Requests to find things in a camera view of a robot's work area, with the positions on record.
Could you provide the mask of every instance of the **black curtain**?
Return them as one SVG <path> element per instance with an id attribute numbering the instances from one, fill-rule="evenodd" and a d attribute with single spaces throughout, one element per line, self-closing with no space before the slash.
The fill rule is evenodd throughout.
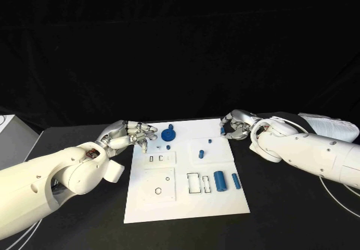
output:
<path id="1" fill-rule="evenodd" d="M 0 114 L 39 131 L 234 108 L 357 122 L 350 4 L 33 1 L 3 4 L 0 22 Z"/>

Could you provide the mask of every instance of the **small blue part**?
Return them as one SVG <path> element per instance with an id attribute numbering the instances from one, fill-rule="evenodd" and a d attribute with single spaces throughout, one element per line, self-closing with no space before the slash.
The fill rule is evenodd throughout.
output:
<path id="1" fill-rule="evenodd" d="M 232 179 L 233 179 L 236 189 L 240 189 L 242 187 L 240 187 L 237 175 L 234 173 L 232 174 Z"/>
<path id="2" fill-rule="evenodd" d="M 200 159 L 204 158 L 204 151 L 203 151 L 203 150 L 200 150 L 200 152 L 198 152 L 198 158 L 200 158 Z"/>
<path id="3" fill-rule="evenodd" d="M 170 124 L 168 128 L 164 129 L 162 132 L 161 132 L 161 139 L 165 142 L 170 142 L 170 141 L 174 140 L 174 137 L 175 137 L 174 126 L 173 126 L 173 124 Z"/>
<path id="4" fill-rule="evenodd" d="M 216 171 L 213 173 L 214 183 L 216 183 L 216 190 L 217 192 L 223 192 L 227 190 L 224 178 L 223 178 L 223 171 Z"/>

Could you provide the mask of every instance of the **black table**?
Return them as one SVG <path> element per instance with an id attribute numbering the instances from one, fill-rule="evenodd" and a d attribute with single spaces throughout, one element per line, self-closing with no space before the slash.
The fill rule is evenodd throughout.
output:
<path id="1" fill-rule="evenodd" d="M 306 121 L 276 115 L 314 132 Z M 44 130 L 29 159 L 93 141 L 106 125 Z M 272 163 L 249 150 L 249 139 L 230 140 L 250 214 L 124 224 L 132 147 L 114 158 L 125 171 L 118 183 L 101 181 L 42 221 L 23 249 L 351 249 L 360 219 L 332 201 L 318 177 Z M 341 184 L 325 181 L 334 195 L 360 210 L 360 199 Z M 23 233 L 0 241 L 0 249 Z"/>

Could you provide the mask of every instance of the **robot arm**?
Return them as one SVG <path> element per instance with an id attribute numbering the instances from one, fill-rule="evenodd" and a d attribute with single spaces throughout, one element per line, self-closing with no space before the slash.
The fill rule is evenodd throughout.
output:
<path id="1" fill-rule="evenodd" d="M 275 163 L 283 160 L 308 173 L 360 189 L 358 145 L 309 134 L 302 128 L 305 133 L 298 133 L 278 117 L 260 119 L 242 110 L 233 110 L 230 114 L 232 123 L 237 124 L 232 134 L 249 135 L 249 148 L 262 158 Z M 230 120 L 229 116 L 220 126 Z M 232 136 L 226 135 L 223 133 L 223 137 L 230 139 Z"/>
<path id="2" fill-rule="evenodd" d="M 103 178 L 116 182 L 124 166 L 109 158 L 128 145 L 147 152 L 157 128 L 118 121 L 95 142 L 69 147 L 0 171 L 0 240 L 26 229 L 59 209 L 75 195 L 86 194 Z M 52 180 L 60 183 L 50 186 Z"/>

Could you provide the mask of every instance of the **white board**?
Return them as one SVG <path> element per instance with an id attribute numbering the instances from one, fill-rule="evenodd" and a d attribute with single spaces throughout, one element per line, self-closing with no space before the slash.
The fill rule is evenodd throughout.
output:
<path id="1" fill-rule="evenodd" d="M 158 138 L 148 141 L 147 154 L 141 153 L 138 146 L 134 147 L 124 223 L 249 213 L 243 186 L 237 190 L 232 180 L 232 174 L 237 171 L 229 142 L 220 137 L 219 123 L 219 119 L 207 119 L 151 124 L 158 128 Z M 167 129 L 168 124 L 173 124 L 175 131 L 175 139 L 171 142 L 161 139 L 161 131 Z M 203 159 L 198 159 L 200 148 L 204 150 Z M 164 183 L 170 170 L 174 178 L 174 196 L 171 193 L 162 193 L 170 192 L 173 187 L 170 180 Z M 227 185 L 224 192 L 216 191 L 216 171 L 223 171 Z M 188 173 L 198 173 L 200 193 L 188 193 Z M 148 186 L 147 180 L 157 184 Z M 155 193 L 155 188 L 167 184 L 168 187 L 161 189 L 161 196 Z"/>

